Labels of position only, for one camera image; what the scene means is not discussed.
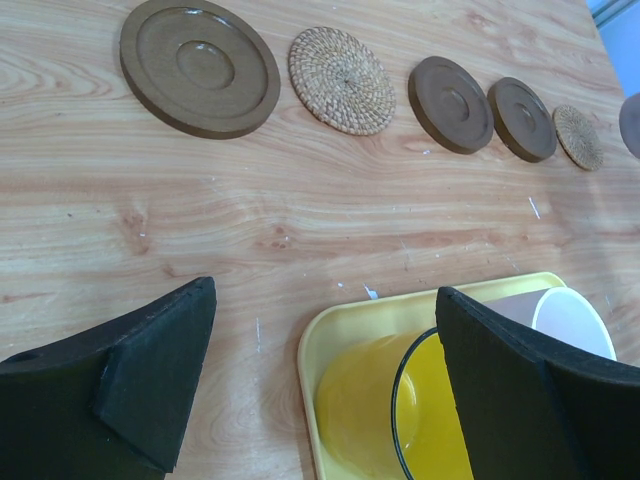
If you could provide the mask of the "pink mug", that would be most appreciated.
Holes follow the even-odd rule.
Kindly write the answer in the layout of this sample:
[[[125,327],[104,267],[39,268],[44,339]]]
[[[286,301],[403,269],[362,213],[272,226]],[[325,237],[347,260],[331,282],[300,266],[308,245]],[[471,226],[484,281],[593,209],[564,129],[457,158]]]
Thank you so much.
[[[554,287],[484,303],[517,323],[586,352],[617,360],[609,332],[594,307],[577,291]]]

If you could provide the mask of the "purple transparent cup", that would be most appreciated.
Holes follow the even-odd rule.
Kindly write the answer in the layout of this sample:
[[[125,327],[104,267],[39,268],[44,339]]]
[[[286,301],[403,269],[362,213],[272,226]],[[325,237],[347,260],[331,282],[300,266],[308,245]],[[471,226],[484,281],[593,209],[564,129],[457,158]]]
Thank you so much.
[[[628,97],[619,112],[621,138],[629,152],[640,158],[640,93]]]

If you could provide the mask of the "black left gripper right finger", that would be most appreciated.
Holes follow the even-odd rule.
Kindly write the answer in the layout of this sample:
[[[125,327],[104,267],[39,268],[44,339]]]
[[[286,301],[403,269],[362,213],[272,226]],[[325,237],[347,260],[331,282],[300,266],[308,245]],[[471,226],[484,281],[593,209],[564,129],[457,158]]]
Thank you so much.
[[[639,370],[437,292],[436,324],[476,479],[636,479]]]

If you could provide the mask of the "light woven rattan coaster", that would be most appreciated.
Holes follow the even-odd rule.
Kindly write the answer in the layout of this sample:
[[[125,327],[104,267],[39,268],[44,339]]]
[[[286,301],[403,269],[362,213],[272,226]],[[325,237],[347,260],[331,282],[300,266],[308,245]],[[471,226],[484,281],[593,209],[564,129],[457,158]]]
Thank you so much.
[[[377,56],[354,36],[318,26],[302,31],[288,53],[291,84],[319,121],[354,136],[370,136],[391,122],[396,97]]]

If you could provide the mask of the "dark brown coaster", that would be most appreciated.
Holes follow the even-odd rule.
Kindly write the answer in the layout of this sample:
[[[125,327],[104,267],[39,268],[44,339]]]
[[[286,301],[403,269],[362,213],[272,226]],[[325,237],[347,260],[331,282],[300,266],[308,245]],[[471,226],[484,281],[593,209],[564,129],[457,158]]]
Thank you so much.
[[[515,155],[539,163],[555,153],[557,139],[551,116],[528,85],[503,77],[491,86],[487,98],[495,130]]]
[[[243,19],[208,1],[146,1],[121,29],[120,64],[137,99],[190,135],[232,139],[269,118],[275,57]]]
[[[423,129],[441,146],[472,154],[488,145],[494,117],[476,80],[441,56],[423,59],[411,72],[408,97]]]

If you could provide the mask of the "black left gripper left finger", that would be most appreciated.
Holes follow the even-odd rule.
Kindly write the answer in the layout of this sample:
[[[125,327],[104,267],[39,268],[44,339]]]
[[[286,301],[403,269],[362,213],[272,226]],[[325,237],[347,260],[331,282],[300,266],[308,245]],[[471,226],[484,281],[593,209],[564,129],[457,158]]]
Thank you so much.
[[[178,460],[217,306],[199,277],[1,364],[5,479],[162,479]]]

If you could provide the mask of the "yellow plastic tray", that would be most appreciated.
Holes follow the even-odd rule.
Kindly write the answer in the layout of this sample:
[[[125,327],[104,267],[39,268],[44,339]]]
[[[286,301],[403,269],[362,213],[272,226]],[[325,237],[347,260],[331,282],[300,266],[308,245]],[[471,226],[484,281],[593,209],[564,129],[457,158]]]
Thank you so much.
[[[323,445],[315,395],[329,365],[347,349],[389,335],[436,327],[434,290],[331,307],[307,326],[298,348],[298,371],[315,472],[320,479],[369,479],[341,464]]]

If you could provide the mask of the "yellow transparent cup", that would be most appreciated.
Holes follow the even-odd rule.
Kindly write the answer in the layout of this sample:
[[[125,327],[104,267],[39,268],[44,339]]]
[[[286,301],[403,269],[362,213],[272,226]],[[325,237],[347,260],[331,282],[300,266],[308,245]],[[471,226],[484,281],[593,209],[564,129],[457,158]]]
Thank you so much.
[[[434,328],[347,349],[319,383],[315,414],[325,448],[369,479],[473,476]]]

